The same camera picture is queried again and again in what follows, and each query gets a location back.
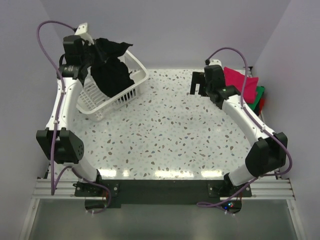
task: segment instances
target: black mounting plate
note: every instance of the black mounting plate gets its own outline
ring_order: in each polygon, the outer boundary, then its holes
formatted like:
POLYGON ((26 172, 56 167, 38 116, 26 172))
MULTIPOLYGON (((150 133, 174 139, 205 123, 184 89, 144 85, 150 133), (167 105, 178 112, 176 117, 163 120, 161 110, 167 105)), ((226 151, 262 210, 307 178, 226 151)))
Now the black mounting plate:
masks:
MULTIPOLYGON (((77 187, 76 197, 102 197, 101 188, 93 187, 90 192, 77 187)), ((218 190, 223 180, 102 180, 100 184, 111 192, 109 208, 121 208, 122 204, 146 205, 195 205, 198 202, 218 203, 220 197, 228 197, 238 188, 231 190, 229 195, 219 195, 218 190)), ((251 197, 251 189, 244 190, 242 197, 251 197)), ((102 200, 86 200, 86 205, 94 206, 102 200)))

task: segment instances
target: laundry basket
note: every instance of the laundry basket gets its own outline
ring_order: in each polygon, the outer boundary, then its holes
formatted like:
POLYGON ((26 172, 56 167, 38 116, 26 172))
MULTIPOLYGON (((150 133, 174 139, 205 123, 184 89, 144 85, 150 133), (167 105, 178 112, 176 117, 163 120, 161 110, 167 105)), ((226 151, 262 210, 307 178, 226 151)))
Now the laundry basket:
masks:
POLYGON ((85 79, 76 107, 94 122, 101 121, 108 112, 122 107, 141 95, 143 93, 144 82, 149 78, 147 69, 129 51, 126 51, 119 59, 129 68, 129 73, 131 72, 130 78, 135 84, 112 98, 99 90, 90 74, 90 70, 88 71, 89 73, 85 79))

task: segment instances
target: black cloth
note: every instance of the black cloth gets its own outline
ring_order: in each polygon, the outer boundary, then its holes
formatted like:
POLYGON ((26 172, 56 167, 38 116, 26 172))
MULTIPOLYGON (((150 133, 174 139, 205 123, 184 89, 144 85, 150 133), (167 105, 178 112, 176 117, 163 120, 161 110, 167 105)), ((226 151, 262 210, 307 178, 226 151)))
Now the black cloth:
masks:
POLYGON ((126 64, 118 59, 133 45, 126 42, 116 43, 105 38, 96 39, 95 44, 99 57, 91 66, 91 76, 100 91, 112 98, 135 84, 130 79, 126 64))

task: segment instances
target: metal frame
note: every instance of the metal frame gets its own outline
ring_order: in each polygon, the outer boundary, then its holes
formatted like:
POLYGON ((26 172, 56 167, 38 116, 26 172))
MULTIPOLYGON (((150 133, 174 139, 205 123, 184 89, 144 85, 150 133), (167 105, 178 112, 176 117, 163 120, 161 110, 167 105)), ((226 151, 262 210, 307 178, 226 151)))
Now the metal frame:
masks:
POLYGON ((31 234, 32 226, 36 218, 40 199, 32 198, 28 212, 26 214, 24 224, 20 233, 19 240, 28 240, 31 234))
MULTIPOLYGON (((101 197, 76 197, 76 180, 61 179, 55 194, 51 195, 51 183, 49 179, 38 179, 33 190, 34 199, 101 199, 101 197)), ((294 193, 289 180, 259 179, 251 185, 252 197, 246 197, 248 200, 294 200, 294 193)))
POLYGON ((296 201, 295 200, 287 200, 286 203, 288 204, 288 209, 289 209, 289 212, 290 212, 291 220, 292 220, 292 223, 293 223, 293 227, 294 227, 297 239, 298 240, 306 240, 306 239, 308 239, 307 235, 306 235, 306 232, 304 230, 304 226, 302 224, 300 215, 299 215, 298 210, 297 210, 296 201))

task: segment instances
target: fabric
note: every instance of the fabric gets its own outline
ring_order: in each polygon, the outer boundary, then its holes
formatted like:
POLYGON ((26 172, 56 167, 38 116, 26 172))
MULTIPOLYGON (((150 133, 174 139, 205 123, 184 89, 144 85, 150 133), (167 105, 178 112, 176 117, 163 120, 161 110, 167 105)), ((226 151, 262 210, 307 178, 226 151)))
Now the fabric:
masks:
MULTIPOLYGON (((238 89, 240 92, 242 90, 242 86, 245 81, 245 75, 242 75, 240 72, 235 71, 231 68, 224 67, 224 79, 225 85, 230 86, 233 85, 238 89)), ((248 77, 246 80, 246 84, 244 87, 244 95, 243 98, 248 104, 253 104, 256 99, 256 88, 258 84, 258 77, 248 77)))
POLYGON ((105 38, 95 40, 99 55, 91 66, 91 76, 96 85, 109 98, 121 93, 135 82, 130 79, 129 69, 118 57, 125 54, 132 44, 116 43, 105 38))
POLYGON ((258 105, 260 99, 262 98, 262 95, 264 94, 265 87, 264 86, 257 86, 255 89, 256 96, 254 103, 249 103, 248 106, 254 111, 256 109, 256 106, 258 105))

